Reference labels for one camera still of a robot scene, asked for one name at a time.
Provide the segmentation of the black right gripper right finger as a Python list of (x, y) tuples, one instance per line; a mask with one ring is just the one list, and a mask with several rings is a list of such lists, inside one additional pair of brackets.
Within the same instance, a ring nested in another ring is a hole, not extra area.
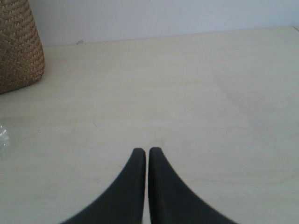
[(234, 224), (181, 180), (163, 151), (149, 151), (149, 213), (153, 224)]

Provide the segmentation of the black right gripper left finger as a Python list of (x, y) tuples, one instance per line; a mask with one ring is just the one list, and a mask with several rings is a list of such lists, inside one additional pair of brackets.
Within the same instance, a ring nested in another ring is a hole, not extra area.
[(64, 223), (141, 224), (145, 173), (145, 151), (135, 148), (123, 170), (103, 194)]

